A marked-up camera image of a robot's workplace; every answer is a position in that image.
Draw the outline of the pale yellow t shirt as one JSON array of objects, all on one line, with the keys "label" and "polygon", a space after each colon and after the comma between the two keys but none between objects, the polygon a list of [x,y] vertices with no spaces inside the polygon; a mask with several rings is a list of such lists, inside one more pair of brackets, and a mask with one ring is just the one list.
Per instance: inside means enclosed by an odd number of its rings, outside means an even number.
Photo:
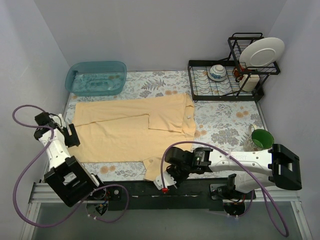
[{"label": "pale yellow t shirt", "polygon": [[195,107],[186,93],[144,99],[80,102],[72,120],[80,145],[69,153],[81,163],[143,162],[145,180],[160,175],[172,144],[189,151]]}]

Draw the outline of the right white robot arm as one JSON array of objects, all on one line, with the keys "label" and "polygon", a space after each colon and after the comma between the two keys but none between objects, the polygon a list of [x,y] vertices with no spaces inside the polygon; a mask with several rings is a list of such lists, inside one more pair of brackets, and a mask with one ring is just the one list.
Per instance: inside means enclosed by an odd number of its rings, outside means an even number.
[{"label": "right white robot arm", "polygon": [[237,199],[258,188],[276,186],[283,190],[302,189],[300,158],[282,144],[273,144],[260,151],[227,153],[218,147],[204,144],[193,151],[171,145],[163,154],[165,170],[154,180],[163,193],[169,186],[179,186],[190,174],[202,175],[221,171],[233,171],[227,184],[217,193],[225,199]]}]

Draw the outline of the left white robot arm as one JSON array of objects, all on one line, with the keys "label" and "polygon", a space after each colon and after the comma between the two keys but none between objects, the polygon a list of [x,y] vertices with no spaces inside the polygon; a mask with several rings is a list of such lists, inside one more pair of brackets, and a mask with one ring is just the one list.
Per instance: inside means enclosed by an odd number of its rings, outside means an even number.
[{"label": "left white robot arm", "polygon": [[80,145],[74,124],[67,125],[61,114],[49,112],[38,114],[34,120],[38,124],[34,138],[44,146],[49,144],[45,150],[49,169],[44,181],[68,207],[89,194],[95,200],[103,199],[107,193],[103,182],[96,174],[89,173],[68,151],[68,148]]}]

